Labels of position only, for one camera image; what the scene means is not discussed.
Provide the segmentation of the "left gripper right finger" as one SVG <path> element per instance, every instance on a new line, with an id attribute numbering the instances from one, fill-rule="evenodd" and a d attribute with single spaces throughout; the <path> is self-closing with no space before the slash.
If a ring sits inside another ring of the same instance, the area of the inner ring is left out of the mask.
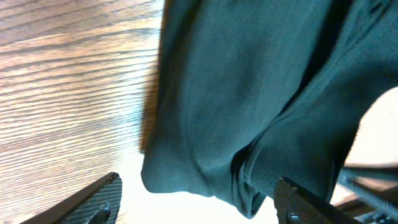
<path id="1" fill-rule="evenodd" d="M 279 224 L 361 224 L 287 177 L 274 189 Z"/>

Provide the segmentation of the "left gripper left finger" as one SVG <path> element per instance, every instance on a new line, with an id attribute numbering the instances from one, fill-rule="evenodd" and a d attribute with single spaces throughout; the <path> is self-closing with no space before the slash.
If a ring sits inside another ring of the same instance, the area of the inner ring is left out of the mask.
<path id="1" fill-rule="evenodd" d="M 115 224 L 122 189 L 119 174 L 110 172 L 22 224 Z"/>

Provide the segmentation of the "black polo shirt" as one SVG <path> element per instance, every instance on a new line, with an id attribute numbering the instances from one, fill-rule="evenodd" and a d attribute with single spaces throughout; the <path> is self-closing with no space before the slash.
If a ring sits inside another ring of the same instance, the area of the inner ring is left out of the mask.
<path id="1" fill-rule="evenodd" d="M 252 218 L 288 177 L 327 202 L 361 118 L 397 86 L 397 1 L 167 1 L 159 53 L 149 192 Z"/>

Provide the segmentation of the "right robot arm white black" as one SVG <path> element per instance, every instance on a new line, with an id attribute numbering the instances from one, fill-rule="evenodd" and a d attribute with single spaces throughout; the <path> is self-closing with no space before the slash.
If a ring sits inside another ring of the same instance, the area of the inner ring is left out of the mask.
<path id="1" fill-rule="evenodd" d="M 363 223 L 397 223 L 397 167 L 344 167 L 338 183 L 356 198 L 338 208 Z"/>

